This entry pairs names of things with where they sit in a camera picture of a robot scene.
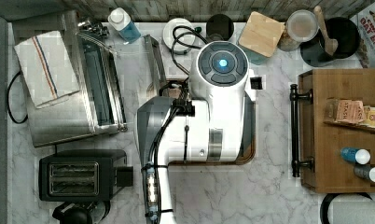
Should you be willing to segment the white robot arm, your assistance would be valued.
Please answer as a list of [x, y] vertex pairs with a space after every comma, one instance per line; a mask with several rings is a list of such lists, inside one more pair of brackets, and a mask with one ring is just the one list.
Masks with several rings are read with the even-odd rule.
[[176, 224], [169, 164], [236, 161], [243, 144], [245, 86], [250, 73], [243, 50], [228, 41], [203, 46], [192, 61], [187, 99], [155, 96], [135, 115], [146, 224]]

